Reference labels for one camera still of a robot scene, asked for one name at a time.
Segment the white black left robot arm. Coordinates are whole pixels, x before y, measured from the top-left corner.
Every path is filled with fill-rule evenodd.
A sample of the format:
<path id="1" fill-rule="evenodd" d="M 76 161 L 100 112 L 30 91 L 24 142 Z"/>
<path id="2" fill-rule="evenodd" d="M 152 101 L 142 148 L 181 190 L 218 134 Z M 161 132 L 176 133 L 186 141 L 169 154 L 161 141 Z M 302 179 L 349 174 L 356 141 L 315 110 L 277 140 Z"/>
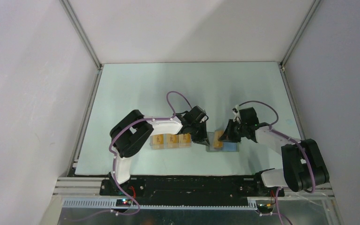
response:
<path id="1" fill-rule="evenodd" d="M 118 195 L 129 191 L 130 167 L 136 155 L 154 135 L 191 135 L 191 141 L 208 146 L 206 122 L 209 117 L 199 106 L 171 117 L 146 117 L 139 110 L 131 111 L 110 131 L 109 151 L 114 155 L 111 189 Z"/>

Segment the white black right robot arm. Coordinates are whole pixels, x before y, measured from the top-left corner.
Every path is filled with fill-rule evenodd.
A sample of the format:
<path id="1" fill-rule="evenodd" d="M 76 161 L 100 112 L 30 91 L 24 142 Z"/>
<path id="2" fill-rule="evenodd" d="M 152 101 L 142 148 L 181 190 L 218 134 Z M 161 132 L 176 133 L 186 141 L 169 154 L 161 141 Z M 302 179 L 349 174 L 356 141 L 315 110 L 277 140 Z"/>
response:
<path id="1" fill-rule="evenodd" d="M 233 108 L 234 118 L 228 121 L 219 141 L 240 143 L 247 138 L 275 151 L 282 158 L 281 169 L 268 169 L 258 173 L 254 190 L 266 196 L 273 187 L 289 188 L 293 192 L 314 192 L 317 186 L 330 181 L 330 175 L 317 142 L 300 140 L 275 130 L 267 122 L 260 122 L 254 108 Z"/>

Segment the clear plastic tray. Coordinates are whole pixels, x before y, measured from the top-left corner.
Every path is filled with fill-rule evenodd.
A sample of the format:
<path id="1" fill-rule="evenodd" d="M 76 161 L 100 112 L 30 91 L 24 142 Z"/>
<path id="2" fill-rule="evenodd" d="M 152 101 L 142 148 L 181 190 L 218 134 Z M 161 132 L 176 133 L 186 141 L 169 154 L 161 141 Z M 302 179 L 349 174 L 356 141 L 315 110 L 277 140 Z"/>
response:
<path id="1" fill-rule="evenodd" d="M 192 146 L 190 134 L 160 134 L 150 138 L 150 146 L 153 150 L 171 150 L 190 148 Z"/>

